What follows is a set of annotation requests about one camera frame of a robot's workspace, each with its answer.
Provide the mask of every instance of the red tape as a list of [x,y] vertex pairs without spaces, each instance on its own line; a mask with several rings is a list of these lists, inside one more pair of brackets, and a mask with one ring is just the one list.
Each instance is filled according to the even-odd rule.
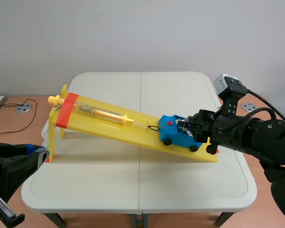
[[59,117],[57,119],[56,126],[61,128],[67,128],[67,123],[70,118],[71,112],[74,108],[74,103],[78,98],[78,94],[69,93],[64,103],[62,104]]

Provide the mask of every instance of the blue part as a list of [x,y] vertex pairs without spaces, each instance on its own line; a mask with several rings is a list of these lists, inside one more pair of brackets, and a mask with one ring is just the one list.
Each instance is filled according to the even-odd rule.
[[160,128],[160,141],[171,139],[172,144],[177,146],[183,146],[187,148],[197,146],[199,148],[203,143],[195,142],[192,136],[188,135],[186,131],[183,131],[177,126],[176,120],[184,119],[184,117],[178,115],[163,115],[162,118],[158,121],[158,126]]
[[30,155],[31,153],[33,153],[37,148],[34,147],[34,145],[32,144],[27,144],[27,155]]

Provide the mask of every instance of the yellow stand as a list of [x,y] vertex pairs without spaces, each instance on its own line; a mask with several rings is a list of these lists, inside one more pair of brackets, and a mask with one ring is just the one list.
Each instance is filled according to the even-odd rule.
[[[66,98],[69,92],[67,92],[66,85],[61,90],[61,97]],[[158,117],[153,117],[147,114],[139,113],[133,110],[121,108],[112,104],[97,101],[88,97],[79,96],[77,102],[81,102],[87,105],[103,108],[113,112],[126,114],[128,118],[137,120],[139,123],[147,126],[147,122],[150,125],[158,126]],[[48,142],[50,158],[49,162],[52,162],[55,156],[55,126],[61,108],[53,108],[48,118]],[[76,110],[73,110],[69,118],[67,129],[92,134],[104,138],[114,139],[137,146],[167,152],[179,156],[184,156],[196,160],[206,162],[217,162],[216,155],[211,155],[206,152],[206,147],[209,143],[204,143],[198,151],[191,152],[188,148],[170,145],[165,146],[159,139],[159,133],[151,129],[145,129],[141,126],[133,125],[131,123],[121,124],[113,122],[99,117],[94,117],[88,114],[83,114]],[[63,138],[65,129],[60,130],[60,137]]]

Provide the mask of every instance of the yellow ramp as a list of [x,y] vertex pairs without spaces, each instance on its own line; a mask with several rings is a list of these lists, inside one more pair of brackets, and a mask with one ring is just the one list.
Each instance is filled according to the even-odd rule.
[[[112,104],[97,101],[91,98],[79,96],[77,102],[81,102],[87,105],[103,108],[109,111],[117,112],[120,114],[127,115],[127,118],[137,120],[144,126],[147,126],[147,122],[150,125],[158,126],[158,117],[150,116],[147,114],[135,112],[133,110],[121,108]],[[58,109],[52,117],[53,122],[57,121],[60,109]],[[73,109],[69,122],[67,124],[67,129],[83,132],[86,134],[92,134],[104,138],[109,138],[113,140],[122,141],[129,144],[134,144],[137,146],[162,151],[166,153],[171,153],[179,156],[184,156],[192,159],[197,159],[206,162],[217,162],[217,155],[211,155],[206,152],[206,147],[208,143],[204,143],[198,151],[191,152],[188,148],[170,145],[165,146],[160,141],[159,132],[153,131],[151,129],[144,129],[141,126],[136,126],[131,123],[121,123],[106,120],[99,117],[94,117],[89,114]]]

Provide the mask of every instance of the white wall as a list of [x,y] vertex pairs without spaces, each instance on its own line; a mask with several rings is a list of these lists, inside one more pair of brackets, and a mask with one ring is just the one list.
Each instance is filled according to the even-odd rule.
[[0,0],[0,94],[106,71],[225,72],[284,99],[285,0]]

